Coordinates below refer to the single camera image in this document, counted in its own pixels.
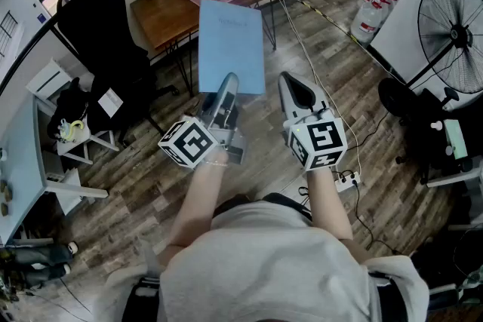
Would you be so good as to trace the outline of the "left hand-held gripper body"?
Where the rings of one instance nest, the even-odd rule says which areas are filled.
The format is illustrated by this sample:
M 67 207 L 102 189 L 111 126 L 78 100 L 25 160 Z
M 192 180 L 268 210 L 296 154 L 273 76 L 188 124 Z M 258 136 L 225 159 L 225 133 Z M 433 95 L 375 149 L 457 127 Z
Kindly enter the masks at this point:
M 247 140 L 237 128 L 235 94 L 208 94 L 197 116 L 184 115 L 159 140 L 158 146 L 181 167 L 195 168 L 216 147 L 225 149 L 228 161 L 241 164 Z

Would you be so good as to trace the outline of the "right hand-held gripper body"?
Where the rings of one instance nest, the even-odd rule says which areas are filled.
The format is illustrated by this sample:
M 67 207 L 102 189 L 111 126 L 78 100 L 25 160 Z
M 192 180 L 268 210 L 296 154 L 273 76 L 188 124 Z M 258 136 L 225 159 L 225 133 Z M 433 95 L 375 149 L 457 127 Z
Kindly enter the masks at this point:
M 321 109 L 284 122 L 287 147 L 308 172 L 337 166 L 347 150 L 342 118 Z

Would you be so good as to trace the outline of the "person's right forearm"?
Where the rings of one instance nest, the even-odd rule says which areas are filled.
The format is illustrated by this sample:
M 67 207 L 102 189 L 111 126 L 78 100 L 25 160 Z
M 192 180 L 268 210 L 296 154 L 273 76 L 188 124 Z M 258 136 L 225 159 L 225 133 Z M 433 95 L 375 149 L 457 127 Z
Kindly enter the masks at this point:
M 370 253 L 354 241 L 352 226 L 340 200 L 333 174 L 329 168 L 311 170 L 306 174 L 312 224 L 333 235 L 360 264 Z

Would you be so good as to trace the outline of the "person's left hand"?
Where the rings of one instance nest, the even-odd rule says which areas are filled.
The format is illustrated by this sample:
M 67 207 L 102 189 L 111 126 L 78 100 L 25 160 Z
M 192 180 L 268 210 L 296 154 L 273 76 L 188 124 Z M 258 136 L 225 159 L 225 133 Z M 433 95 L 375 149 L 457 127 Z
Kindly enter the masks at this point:
M 211 150 L 211 152 L 206 156 L 205 160 L 218 164 L 226 164 L 228 159 L 229 156 L 226 150 L 221 146 L 217 146 Z

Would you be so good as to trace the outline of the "white power strip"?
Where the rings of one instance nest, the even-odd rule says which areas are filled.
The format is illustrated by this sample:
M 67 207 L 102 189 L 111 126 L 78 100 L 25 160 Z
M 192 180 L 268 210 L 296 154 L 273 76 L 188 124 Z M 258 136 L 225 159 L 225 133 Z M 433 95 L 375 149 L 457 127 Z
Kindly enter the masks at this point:
M 360 183 L 361 179 L 358 172 L 352 172 L 347 175 L 340 174 L 338 179 L 335 180 L 335 186 L 339 193 L 358 186 Z

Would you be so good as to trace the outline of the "person's black trousers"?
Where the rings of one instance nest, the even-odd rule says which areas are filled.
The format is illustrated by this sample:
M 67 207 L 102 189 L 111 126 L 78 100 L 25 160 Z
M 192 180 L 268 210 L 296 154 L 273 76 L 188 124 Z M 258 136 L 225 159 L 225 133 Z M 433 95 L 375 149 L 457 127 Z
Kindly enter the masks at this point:
M 268 195 L 265 195 L 261 199 L 261 201 L 266 201 L 272 204 L 277 204 L 277 205 L 282 205 L 284 207 L 292 208 L 296 210 L 299 214 L 307 218 L 309 222 L 312 222 L 311 213 L 306 207 L 304 207 L 301 203 L 298 203 L 295 200 L 287 196 L 284 196 L 278 192 L 271 192 Z M 224 201 L 215 209 L 213 218 L 219 216 L 222 213 L 225 213 L 228 210 L 231 210 L 234 207 L 246 205 L 254 202 L 255 200 L 250 199 L 247 195 L 242 195 L 242 194 L 235 195 L 229 200 Z

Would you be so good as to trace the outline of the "yellow black floor tape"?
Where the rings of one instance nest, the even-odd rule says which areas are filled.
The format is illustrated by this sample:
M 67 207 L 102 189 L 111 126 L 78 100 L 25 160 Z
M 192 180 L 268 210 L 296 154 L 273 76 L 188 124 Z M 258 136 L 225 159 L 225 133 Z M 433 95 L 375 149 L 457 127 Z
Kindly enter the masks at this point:
M 343 32 L 346 36 L 348 36 L 350 39 L 352 39 L 356 44 L 361 45 L 361 42 L 348 30 L 344 29 L 342 26 L 340 26 L 337 22 L 335 22 L 331 17 L 329 17 L 327 14 L 323 13 L 320 11 L 318 8 L 315 8 L 308 2 L 305 2 L 303 0 L 297 0 L 299 3 L 302 5 L 308 7 L 310 10 L 316 12 L 319 16 L 323 17 L 326 21 L 328 21 L 331 25 L 335 26 L 338 28 L 341 32 Z

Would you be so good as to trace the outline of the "white paper sheet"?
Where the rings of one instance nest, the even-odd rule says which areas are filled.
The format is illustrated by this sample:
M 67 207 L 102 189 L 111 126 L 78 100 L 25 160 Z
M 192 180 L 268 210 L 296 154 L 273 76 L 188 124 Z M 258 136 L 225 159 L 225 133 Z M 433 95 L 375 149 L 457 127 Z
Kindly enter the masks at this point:
M 105 113 L 112 118 L 121 108 L 123 101 L 112 88 L 109 88 L 105 94 L 99 98 L 98 103 Z

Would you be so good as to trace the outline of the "brown wooden table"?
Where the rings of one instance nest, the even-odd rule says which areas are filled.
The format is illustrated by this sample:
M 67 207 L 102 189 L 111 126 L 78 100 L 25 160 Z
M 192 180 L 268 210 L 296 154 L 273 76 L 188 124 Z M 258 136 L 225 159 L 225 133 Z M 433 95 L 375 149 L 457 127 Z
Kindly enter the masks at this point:
M 257 9 L 262 14 L 262 7 L 271 8 L 274 3 L 275 0 L 235 0 L 232 4 Z M 199 29 L 200 5 L 190 0 L 136 0 L 131 3 L 135 20 L 148 42 L 173 58 L 190 93 L 193 92 L 192 67 L 184 66 L 179 46 L 183 41 L 194 43 L 193 35 Z M 263 14 L 262 27 L 263 37 L 275 45 L 275 24 L 268 23 Z

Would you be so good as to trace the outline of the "black office chair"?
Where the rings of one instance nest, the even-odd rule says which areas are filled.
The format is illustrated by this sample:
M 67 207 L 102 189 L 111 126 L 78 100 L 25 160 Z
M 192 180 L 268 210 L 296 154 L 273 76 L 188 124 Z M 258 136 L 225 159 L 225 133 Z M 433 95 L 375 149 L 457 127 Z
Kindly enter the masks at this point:
M 156 86 L 148 53 L 132 38 L 125 0 L 58 0 L 56 16 L 58 29 L 94 77 L 86 111 L 91 132 L 117 130 L 124 136 L 130 126 L 146 119 L 163 134 L 150 114 L 151 105 L 179 91 L 172 84 Z M 123 101 L 112 118 L 98 103 L 109 88 Z
M 467 156 L 456 158 L 448 154 L 451 144 L 445 128 L 437 130 L 432 124 L 457 121 L 460 126 Z M 429 181 L 429 171 L 439 170 L 444 176 L 466 172 L 483 161 L 483 94 L 463 107 L 447 111 L 444 102 L 431 91 L 423 89 L 416 95 L 414 104 L 403 117 L 406 125 L 405 153 L 395 160 L 398 164 L 412 160 L 418 165 L 420 182 Z

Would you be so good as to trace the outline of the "black bag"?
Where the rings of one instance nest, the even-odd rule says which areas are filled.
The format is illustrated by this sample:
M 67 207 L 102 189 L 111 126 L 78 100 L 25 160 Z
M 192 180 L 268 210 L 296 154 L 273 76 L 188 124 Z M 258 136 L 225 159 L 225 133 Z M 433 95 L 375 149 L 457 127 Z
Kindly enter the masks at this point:
M 48 136 L 53 140 L 60 140 L 58 126 L 64 118 L 67 122 L 72 123 L 81 120 L 86 116 L 90 93 L 84 91 L 79 86 L 80 78 L 75 77 L 70 86 L 62 90 L 57 99 L 57 108 L 52 116 L 48 126 Z

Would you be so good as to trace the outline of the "pale green device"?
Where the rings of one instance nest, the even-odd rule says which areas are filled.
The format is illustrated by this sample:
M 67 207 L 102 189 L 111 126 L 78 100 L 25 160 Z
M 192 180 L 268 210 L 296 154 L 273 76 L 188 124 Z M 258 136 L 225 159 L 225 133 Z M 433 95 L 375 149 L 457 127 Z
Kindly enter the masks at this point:
M 445 134 L 448 140 L 447 153 L 453 155 L 455 159 L 468 156 L 463 132 L 460 122 L 455 119 L 444 120 Z

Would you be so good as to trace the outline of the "person's grey shirt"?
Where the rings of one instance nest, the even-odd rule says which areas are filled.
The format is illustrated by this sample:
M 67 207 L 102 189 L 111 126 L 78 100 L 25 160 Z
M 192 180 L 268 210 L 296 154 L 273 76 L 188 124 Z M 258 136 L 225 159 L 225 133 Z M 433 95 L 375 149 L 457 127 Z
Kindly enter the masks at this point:
M 258 201 L 215 217 L 160 277 L 167 322 L 425 322 L 406 256 L 358 263 L 296 210 Z

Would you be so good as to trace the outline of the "black floor fan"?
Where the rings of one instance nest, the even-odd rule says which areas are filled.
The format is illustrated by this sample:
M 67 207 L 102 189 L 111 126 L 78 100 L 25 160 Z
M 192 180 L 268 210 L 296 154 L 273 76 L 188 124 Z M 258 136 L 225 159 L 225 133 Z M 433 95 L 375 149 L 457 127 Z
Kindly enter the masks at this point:
M 427 64 L 405 85 L 389 78 L 379 83 L 389 113 L 407 114 L 428 72 L 445 84 L 443 105 L 483 91 L 483 0 L 421 0 L 417 32 Z

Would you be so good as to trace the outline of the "pale blue desk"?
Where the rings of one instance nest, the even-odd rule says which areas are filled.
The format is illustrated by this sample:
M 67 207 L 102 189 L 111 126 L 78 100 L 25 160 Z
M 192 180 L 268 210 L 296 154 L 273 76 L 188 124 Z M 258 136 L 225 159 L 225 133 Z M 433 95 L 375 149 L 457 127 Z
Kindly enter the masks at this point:
M 8 214 L 0 214 L 0 240 L 8 244 L 26 215 L 46 192 L 68 198 L 106 198 L 104 189 L 93 189 L 76 184 L 50 181 L 46 177 L 38 134 L 38 102 L 29 96 L 15 113 L 0 138 L 0 148 L 7 158 L 0 161 L 0 179 L 13 190 L 13 200 L 8 203 Z

